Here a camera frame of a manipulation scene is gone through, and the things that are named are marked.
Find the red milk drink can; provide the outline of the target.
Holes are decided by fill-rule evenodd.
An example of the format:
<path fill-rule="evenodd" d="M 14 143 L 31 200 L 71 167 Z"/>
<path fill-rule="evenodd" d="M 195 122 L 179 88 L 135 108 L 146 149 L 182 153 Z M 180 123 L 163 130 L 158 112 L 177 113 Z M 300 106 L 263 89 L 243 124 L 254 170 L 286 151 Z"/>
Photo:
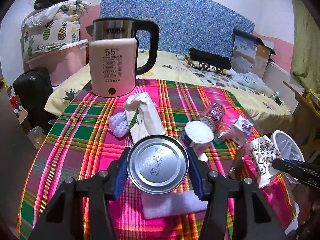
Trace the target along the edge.
<path fill-rule="evenodd" d="M 204 111 L 202 111 L 196 118 L 197 121 L 209 126 L 209 128 L 214 132 L 225 115 L 224 107 L 217 103 L 211 103 Z"/>

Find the white purple yogurt cup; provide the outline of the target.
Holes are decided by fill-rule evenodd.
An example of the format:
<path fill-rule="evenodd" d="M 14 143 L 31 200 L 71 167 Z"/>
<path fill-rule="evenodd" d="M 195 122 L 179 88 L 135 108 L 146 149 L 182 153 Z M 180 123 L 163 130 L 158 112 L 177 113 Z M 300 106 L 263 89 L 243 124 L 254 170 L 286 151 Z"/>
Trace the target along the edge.
<path fill-rule="evenodd" d="M 198 159 L 205 162 L 208 161 L 205 151 L 213 140 L 214 133 L 210 127 L 198 120 L 187 122 L 179 137 L 185 148 L 191 147 Z"/>

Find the patterned paper snack bag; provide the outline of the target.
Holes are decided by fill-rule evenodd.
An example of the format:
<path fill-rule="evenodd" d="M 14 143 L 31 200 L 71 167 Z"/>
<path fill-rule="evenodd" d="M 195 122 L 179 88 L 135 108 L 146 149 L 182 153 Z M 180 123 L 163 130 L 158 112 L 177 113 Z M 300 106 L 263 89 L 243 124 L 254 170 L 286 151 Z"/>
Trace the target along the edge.
<path fill-rule="evenodd" d="M 282 156 L 275 144 L 266 136 L 256 138 L 249 143 L 249 156 L 253 160 L 259 188 L 267 186 L 280 172 L 273 168 L 275 159 Z"/>

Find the purple white carton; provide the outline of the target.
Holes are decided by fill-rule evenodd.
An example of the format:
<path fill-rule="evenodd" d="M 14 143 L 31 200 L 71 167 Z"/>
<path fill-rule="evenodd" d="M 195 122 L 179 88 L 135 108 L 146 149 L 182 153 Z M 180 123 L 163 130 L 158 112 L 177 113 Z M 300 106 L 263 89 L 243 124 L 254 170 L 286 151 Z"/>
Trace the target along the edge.
<path fill-rule="evenodd" d="M 214 132 L 214 141 L 216 144 L 220 144 L 226 140 L 231 140 L 239 147 L 243 147 L 249 136 L 253 124 L 242 116 L 238 116 L 236 121 L 229 125 L 226 122 L 222 122 Z"/>

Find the white plastic bag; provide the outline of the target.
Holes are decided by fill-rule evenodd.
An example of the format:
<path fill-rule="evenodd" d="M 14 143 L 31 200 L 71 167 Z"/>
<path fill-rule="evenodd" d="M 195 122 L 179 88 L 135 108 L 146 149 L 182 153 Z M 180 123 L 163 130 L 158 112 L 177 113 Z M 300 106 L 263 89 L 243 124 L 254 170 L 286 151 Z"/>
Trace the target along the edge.
<path fill-rule="evenodd" d="M 244 86 L 247 86 L 251 89 L 254 89 L 260 93 L 264 92 L 268 89 L 267 85 L 265 85 L 264 81 L 259 78 L 254 73 L 238 73 L 232 77 L 232 79 Z"/>

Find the white trash bin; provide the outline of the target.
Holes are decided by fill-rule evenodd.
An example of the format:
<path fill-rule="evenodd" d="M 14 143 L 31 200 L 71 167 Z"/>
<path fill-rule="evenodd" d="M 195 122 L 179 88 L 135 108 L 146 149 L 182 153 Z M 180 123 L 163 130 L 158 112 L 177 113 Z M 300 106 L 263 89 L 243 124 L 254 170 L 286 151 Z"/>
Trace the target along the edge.
<path fill-rule="evenodd" d="M 275 144 L 284 159 L 305 161 L 296 142 L 285 132 L 280 130 L 274 131 L 271 135 L 271 141 Z"/>

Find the yellow pineapple bed sheet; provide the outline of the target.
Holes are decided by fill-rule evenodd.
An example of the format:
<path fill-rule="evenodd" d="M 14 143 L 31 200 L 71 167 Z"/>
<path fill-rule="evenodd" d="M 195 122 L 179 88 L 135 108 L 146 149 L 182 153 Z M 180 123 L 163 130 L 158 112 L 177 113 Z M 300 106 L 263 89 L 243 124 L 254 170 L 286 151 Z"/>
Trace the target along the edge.
<path fill-rule="evenodd" d="M 167 81 L 177 81 L 192 85 L 220 87 L 205 85 L 189 69 L 183 65 L 176 57 L 176 54 L 160 51 L 157 54 L 157 61 L 152 70 L 139 76 L 139 79 L 159 79 Z M 60 116 L 75 96 L 90 81 L 89 65 L 85 65 L 75 74 L 57 86 L 50 95 L 44 109 L 49 113 Z M 244 107 L 253 121 L 265 134 L 275 130 L 291 133 L 294 128 L 294 117 L 285 105 L 278 105 L 270 99 L 272 90 L 269 88 L 258 94 L 248 93 L 239 89 L 225 88 L 235 96 L 236 100 Z"/>

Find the small bottle on bed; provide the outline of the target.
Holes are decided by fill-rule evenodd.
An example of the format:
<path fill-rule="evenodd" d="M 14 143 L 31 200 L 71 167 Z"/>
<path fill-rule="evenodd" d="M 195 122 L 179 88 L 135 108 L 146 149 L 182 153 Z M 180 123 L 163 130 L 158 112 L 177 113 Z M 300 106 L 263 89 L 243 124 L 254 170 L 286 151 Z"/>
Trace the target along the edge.
<path fill-rule="evenodd" d="M 279 97 L 279 92 L 278 92 L 278 91 L 275 91 L 275 92 L 270 96 L 270 99 L 272 99 L 273 101 L 276 101 L 278 97 Z"/>

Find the pink electric kettle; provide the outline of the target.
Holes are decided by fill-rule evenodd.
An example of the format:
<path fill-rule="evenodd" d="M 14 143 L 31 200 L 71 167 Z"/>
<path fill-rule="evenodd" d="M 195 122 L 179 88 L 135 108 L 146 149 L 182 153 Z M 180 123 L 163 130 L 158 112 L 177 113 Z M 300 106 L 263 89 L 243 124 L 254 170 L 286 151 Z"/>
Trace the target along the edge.
<path fill-rule="evenodd" d="M 86 29 L 92 38 L 88 46 L 92 92 L 105 98 L 132 92 L 136 76 L 150 71 L 156 63 L 158 25 L 134 18 L 99 18 Z M 149 57 L 141 67 L 137 66 L 139 30 L 150 34 Z"/>

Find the cardboard box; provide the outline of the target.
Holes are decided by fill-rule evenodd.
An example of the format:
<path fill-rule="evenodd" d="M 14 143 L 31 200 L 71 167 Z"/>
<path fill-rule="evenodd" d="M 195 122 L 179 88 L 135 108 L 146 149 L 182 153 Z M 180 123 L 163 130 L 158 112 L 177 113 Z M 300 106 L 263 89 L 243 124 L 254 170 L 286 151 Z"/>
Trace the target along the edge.
<path fill-rule="evenodd" d="M 262 79 L 271 55 L 276 55 L 273 43 L 265 44 L 261 38 L 238 29 L 233 29 L 232 38 L 231 67 L 237 73 L 253 73 Z"/>

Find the pink storage box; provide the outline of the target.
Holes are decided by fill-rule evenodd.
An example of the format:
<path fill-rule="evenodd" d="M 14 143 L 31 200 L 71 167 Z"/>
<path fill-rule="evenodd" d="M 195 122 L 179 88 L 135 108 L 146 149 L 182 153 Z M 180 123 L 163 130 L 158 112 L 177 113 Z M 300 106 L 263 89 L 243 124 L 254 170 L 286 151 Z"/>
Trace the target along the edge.
<path fill-rule="evenodd" d="M 87 64 L 88 44 L 88 39 L 69 43 L 28 60 L 27 64 L 30 69 L 47 68 L 52 86 L 58 86 Z"/>

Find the silver tin can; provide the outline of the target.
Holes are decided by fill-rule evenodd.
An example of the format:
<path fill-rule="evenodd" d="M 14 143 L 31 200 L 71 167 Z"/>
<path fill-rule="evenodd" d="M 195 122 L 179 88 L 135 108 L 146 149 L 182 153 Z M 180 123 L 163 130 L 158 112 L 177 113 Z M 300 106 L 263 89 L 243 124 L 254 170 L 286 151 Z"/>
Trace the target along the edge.
<path fill-rule="evenodd" d="M 149 135 L 133 145 L 126 167 L 137 188 L 149 194 L 166 194 L 183 183 L 189 158 L 176 139 L 164 134 Z"/>

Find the white paper bag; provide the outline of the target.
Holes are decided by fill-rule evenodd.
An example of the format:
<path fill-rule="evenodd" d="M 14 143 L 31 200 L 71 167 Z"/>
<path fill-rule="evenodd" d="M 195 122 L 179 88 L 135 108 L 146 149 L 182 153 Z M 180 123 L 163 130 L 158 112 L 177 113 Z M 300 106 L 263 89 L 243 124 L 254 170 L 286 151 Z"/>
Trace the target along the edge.
<path fill-rule="evenodd" d="M 147 92 L 129 96 L 124 103 L 124 109 L 134 144 L 149 135 L 167 133 L 156 104 Z"/>

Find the pink plaid tablecloth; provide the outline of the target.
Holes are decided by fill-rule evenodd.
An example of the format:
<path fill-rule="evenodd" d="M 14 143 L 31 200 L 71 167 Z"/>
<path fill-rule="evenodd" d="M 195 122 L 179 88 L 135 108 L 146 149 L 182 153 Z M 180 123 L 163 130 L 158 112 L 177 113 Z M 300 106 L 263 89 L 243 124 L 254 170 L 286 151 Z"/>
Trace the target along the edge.
<path fill-rule="evenodd" d="M 285 239 L 282 175 L 258 185 L 272 143 L 224 89 L 137 80 L 116 98 L 87 85 L 28 174 L 21 239 Z"/>

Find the brown snack wrapper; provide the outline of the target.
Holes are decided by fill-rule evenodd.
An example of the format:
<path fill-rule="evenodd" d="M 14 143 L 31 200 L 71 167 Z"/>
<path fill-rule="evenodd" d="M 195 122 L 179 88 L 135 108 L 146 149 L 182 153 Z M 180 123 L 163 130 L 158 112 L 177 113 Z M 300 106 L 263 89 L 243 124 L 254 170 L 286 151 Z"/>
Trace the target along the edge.
<path fill-rule="evenodd" d="M 243 148 L 238 148 L 232 165 L 228 172 L 228 178 L 233 180 L 240 180 L 241 179 L 241 171 L 244 166 L 244 156 L 246 151 Z"/>

